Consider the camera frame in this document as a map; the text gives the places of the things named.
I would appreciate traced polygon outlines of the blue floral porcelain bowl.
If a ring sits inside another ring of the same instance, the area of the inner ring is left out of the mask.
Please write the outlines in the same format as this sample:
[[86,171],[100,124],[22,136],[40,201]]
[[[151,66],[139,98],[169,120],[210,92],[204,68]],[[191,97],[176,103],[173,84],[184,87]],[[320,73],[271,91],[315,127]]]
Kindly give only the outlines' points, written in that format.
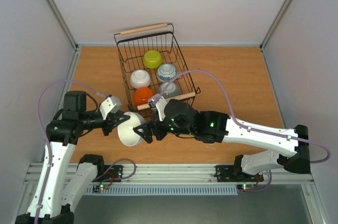
[[176,67],[171,63],[163,63],[158,69],[156,76],[160,82],[171,81],[177,75]]

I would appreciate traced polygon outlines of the grey scale pattern bowl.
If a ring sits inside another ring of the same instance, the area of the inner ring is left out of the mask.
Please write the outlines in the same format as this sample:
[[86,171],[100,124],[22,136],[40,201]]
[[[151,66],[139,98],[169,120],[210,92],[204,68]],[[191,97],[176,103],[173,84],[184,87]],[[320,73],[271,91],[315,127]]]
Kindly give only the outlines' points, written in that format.
[[[160,85],[159,87],[159,90],[158,90],[158,93],[160,94],[164,88],[166,87],[166,85],[168,84],[169,82],[164,82]],[[165,99],[167,98],[171,98],[171,97],[175,97],[175,96],[179,96],[181,95],[181,89],[180,87],[176,84],[176,83],[171,83],[167,88],[166,90],[163,92],[163,97]]]

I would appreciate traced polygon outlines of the green bowl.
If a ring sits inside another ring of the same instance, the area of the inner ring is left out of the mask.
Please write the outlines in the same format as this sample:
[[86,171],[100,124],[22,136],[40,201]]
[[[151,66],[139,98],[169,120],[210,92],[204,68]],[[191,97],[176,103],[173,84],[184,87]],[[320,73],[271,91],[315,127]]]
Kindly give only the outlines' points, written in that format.
[[149,50],[143,56],[143,64],[150,69],[158,68],[163,63],[161,54],[156,50]]

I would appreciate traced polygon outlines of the orange bowl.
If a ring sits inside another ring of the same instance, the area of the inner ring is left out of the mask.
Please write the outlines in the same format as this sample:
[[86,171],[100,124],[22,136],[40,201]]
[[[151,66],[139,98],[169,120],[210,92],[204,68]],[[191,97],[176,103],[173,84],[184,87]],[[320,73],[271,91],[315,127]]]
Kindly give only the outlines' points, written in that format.
[[154,95],[155,93],[149,87],[138,88],[133,94],[133,104],[135,106],[146,104]]

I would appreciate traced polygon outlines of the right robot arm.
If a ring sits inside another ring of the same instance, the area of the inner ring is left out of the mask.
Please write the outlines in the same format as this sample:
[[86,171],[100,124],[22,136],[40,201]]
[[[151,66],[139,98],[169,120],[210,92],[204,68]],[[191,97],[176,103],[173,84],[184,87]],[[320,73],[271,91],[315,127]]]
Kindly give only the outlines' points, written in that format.
[[167,134],[183,134],[206,144],[238,143],[262,148],[260,153],[235,157],[233,173],[240,180],[273,169],[295,174],[311,172],[307,126],[279,129],[251,124],[217,111],[197,111],[175,99],[157,104],[154,109],[150,121],[133,128],[149,144]]

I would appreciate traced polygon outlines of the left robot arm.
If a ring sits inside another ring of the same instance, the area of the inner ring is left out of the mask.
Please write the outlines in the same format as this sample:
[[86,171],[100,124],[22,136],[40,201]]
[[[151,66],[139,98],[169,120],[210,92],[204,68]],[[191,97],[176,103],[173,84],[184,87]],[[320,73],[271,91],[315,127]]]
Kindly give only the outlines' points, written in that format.
[[35,195],[27,212],[17,216],[15,223],[73,223],[76,206],[86,187],[106,176],[103,156],[86,154],[73,178],[65,183],[78,139],[97,128],[107,136],[130,118],[120,111],[117,97],[106,96],[91,111],[87,110],[88,97],[85,91],[68,91],[64,95],[62,109],[45,129],[45,157]]

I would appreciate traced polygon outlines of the plain white bowl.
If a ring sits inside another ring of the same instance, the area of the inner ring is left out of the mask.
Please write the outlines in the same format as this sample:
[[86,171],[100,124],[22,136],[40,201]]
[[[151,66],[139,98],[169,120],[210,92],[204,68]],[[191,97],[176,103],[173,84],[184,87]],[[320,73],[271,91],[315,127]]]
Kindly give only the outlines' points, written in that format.
[[148,87],[151,83],[150,75],[143,69],[135,70],[130,76],[130,84],[135,89]]

